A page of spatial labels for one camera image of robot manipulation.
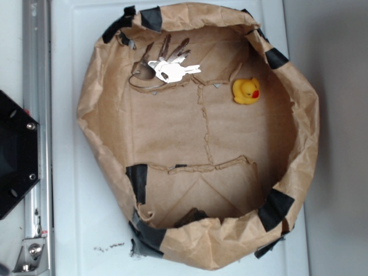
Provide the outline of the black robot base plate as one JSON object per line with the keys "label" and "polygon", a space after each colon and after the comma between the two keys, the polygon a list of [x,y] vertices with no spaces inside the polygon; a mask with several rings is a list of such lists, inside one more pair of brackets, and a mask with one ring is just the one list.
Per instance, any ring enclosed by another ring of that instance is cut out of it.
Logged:
{"label": "black robot base plate", "polygon": [[39,123],[1,92],[1,219],[39,181]]}

